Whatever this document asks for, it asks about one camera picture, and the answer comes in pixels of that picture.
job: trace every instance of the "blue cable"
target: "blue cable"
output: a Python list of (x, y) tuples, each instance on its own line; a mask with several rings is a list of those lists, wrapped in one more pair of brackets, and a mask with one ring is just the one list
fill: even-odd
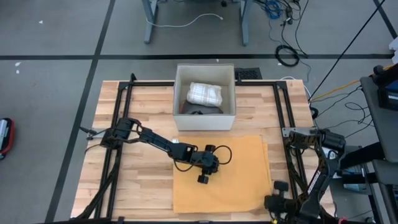
[(279, 19), (283, 11), (280, 3), (274, 0), (266, 0), (264, 6), (261, 7), (270, 19)]

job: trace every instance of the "white cable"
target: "white cable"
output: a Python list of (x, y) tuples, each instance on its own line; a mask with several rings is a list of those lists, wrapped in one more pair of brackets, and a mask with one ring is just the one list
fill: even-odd
[[(283, 78), (281, 78), (281, 80), (286, 80), (286, 79), (293, 79), (293, 80), (296, 80), (294, 77), (283, 77)], [(305, 88), (305, 91), (308, 93), (309, 97), (311, 98), (311, 93), (310, 93), (310, 91), (308, 90), (308, 88), (307, 88), (305, 85), (304, 85), (304, 88)]]
[(199, 19), (199, 18), (202, 17), (202, 16), (216, 16), (216, 17), (218, 17), (218, 18), (221, 19), (221, 20), (224, 19), (224, 18), (222, 18), (221, 16), (219, 16), (219, 15), (217, 15), (217, 14), (206, 13), (206, 14), (202, 14), (202, 15), (196, 17), (196, 19), (192, 20), (192, 22), (190, 22), (190, 23), (188, 23), (188, 24), (185, 24), (185, 25), (181, 25), (181, 26), (156, 25), (156, 24), (153, 24), (153, 23), (149, 22), (149, 21), (148, 21), (148, 18), (146, 18), (146, 19), (147, 19), (147, 23), (149, 23), (149, 24), (152, 25), (152, 26), (156, 26), (156, 27), (175, 27), (175, 28), (179, 28), (179, 27), (187, 27), (187, 26), (193, 24), (197, 19)]

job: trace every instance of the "black metal frame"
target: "black metal frame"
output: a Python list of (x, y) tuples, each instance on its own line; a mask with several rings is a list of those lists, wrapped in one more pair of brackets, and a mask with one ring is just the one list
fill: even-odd
[[(118, 120), (119, 110), (120, 110), (120, 106), (121, 106), (121, 97), (122, 97), (122, 93), (125, 89), (127, 89), (127, 95), (126, 95), (126, 102), (124, 104), (124, 109), (123, 109), (123, 117), (127, 117), (127, 115), (128, 115), (129, 106), (130, 106), (130, 102), (131, 102), (132, 88), (134, 86), (173, 86), (174, 85), (174, 81), (164, 81), (164, 82), (135, 82), (135, 81), (136, 81), (136, 77), (134, 76), (134, 74), (132, 74), (131, 80), (129, 82), (120, 82), (119, 83), (118, 94), (117, 94), (116, 102), (115, 102), (115, 106), (114, 106), (111, 127), (115, 127), (116, 121)], [(292, 190), (293, 199), (297, 199), (297, 197), (299, 195), (299, 193), (297, 191), (297, 184), (299, 186), (300, 185), (302, 186), (303, 184), (305, 184), (305, 186), (307, 186), (308, 184), (307, 184), (307, 178), (305, 176), (304, 164), (303, 164), (303, 160), (302, 160), (300, 151), (298, 149), (296, 149), (296, 151), (295, 151), (296, 152), (295, 158), (297, 160), (297, 166), (298, 166), (298, 173), (297, 173), (297, 171), (295, 170), (295, 166), (293, 164), (290, 149), (286, 148), (285, 140), (287, 138), (283, 137), (284, 135), (282, 132), (282, 128), (286, 128), (286, 124), (285, 124), (284, 114), (282, 111), (282, 103), (280, 101), (279, 89), (282, 90), (283, 95), (284, 95), (287, 117), (289, 119), (289, 126), (291, 128), (295, 127), (294, 116), (293, 116), (292, 106), (290, 104), (289, 91), (287, 89), (286, 81), (272, 81), (272, 82), (270, 82), (270, 81), (255, 81), (255, 82), (253, 82), (253, 81), (248, 81), (248, 82), (237, 81), (236, 86), (271, 86), (273, 88), (274, 96), (275, 96), (275, 103), (276, 103), (276, 108), (277, 108), (277, 114), (278, 114), (278, 118), (279, 118), (280, 131), (282, 134), (282, 141), (284, 144), (286, 163), (287, 163), (287, 168), (288, 168), (288, 172), (289, 172), (290, 187)], [(114, 206), (114, 199), (116, 196), (116, 187), (118, 184), (118, 173), (119, 173), (119, 168), (120, 168), (119, 165), (121, 162), (122, 149), (123, 149), (122, 147), (120, 149), (117, 149), (117, 153), (116, 153), (116, 157), (115, 157), (113, 169), (116, 169), (116, 175), (114, 175), (113, 179), (112, 179), (111, 192), (109, 195), (108, 207), (107, 207), (107, 211), (106, 211), (106, 218), (100, 218), (101, 217), (101, 208), (102, 208), (102, 203), (103, 203), (102, 197), (100, 198), (100, 200), (96, 206), (96, 209), (95, 209), (94, 220), (98, 220), (99, 222), (102, 222), (104, 220), (111, 222), (113, 206)], [(106, 149), (106, 154), (105, 154), (105, 158), (104, 158), (104, 166), (103, 166), (101, 182), (100, 182), (101, 186), (103, 186), (105, 184), (105, 182), (107, 181), (107, 178), (108, 178), (109, 164), (111, 162), (112, 150), (114, 150), (114, 149), (110, 149), (110, 148)], [(189, 224), (192, 224), (192, 223), (198, 223), (198, 222), (199, 221), (197, 221), (197, 222), (161, 222), (161, 223), (170, 223), (170, 224), (171, 223), (178, 223), (178, 224), (189, 223)], [(121, 217), (118, 222), (111, 222), (111, 223), (131, 223), (131, 224), (145, 223), (145, 224), (148, 224), (148, 223), (160, 223), (160, 222), (143, 222), (143, 221), (124, 222), (123, 218)], [(234, 223), (271, 223), (271, 222), (261, 221), (261, 222), (234, 222)]]

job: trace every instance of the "black floor strip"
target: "black floor strip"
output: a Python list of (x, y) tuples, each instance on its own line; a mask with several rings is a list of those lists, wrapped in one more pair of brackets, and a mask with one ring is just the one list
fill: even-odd
[[(338, 54), (310, 54), (308, 59), (337, 59)], [(393, 54), (346, 54), (342, 59), (390, 59)], [(95, 55), (0, 55), (0, 60), (93, 60)], [(283, 59), (291, 55), (280, 55)], [(99, 55), (100, 60), (193, 60), (193, 59), (275, 59), (274, 54), (200, 55)]]
[[(337, 59), (339, 54), (310, 54), (308, 59)], [(392, 54), (347, 54), (342, 59), (390, 59)], [(281, 58), (293, 58), (281, 55)], [(100, 55), (101, 60), (192, 60), (192, 59), (274, 59), (274, 54), (201, 54), (201, 55)]]
[(93, 60), (94, 55), (0, 55), (0, 60)]
[[(373, 2), (376, 5), (376, 7), (380, 4), (379, 0), (373, 0)], [(388, 31), (391, 34), (392, 38), (393, 39), (397, 38), (397, 32), (395, 31), (390, 20), (388, 19), (386, 12), (384, 12), (383, 7), (380, 7), (379, 12), (380, 12), (380, 16), (383, 18), (383, 21), (387, 26)]]
[(95, 48), (95, 54), (93, 57), (93, 61), (91, 62), (90, 71), (88, 72), (85, 88), (83, 93), (81, 94), (81, 99), (79, 103), (79, 107), (76, 112), (75, 121), (73, 122), (72, 131), (70, 133), (67, 150), (65, 151), (65, 155), (63, 157), (60, 173), (58, 175), (57, 183), (55, 184), (55, 189), (51, 198), (49, 210), (47, 212), (47, 216), (45, 217), (45, 222), (53, 222), (55, 218), (55, 214), (57, 212), (58, 204), (61, 198), (63, 185), (65, 184), (65, 179), (67, 177), (70, 161), (73, 154), (73, 149), (75, 148), (76, 139), (79, 132), (79, 127), (81, 124), (81, 120), (83, 119), (83, 113), (85, 112), (86, 103), (88, 99), (88, 95), (90, 93), (91, 85), (93, 84), (95, 70), (97, 68), (98, 59), (104, 45), (104, 40), (106, 36), (106, 32), (108, 30), (109, 22), (111, 20), (113, 7), (115, 0), (110, 0), (108, 11), (105, 15), (104, 24), (102, 26), (101, 34), (99, 35), (98, 43)]

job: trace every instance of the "plaid cloth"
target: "plaid cloth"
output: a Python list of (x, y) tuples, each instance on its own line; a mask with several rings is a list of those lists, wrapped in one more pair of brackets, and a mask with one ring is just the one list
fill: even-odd
[(221, 87), (216, 85), (191, 83), (187, 101), (203, 106), (221, 106)]

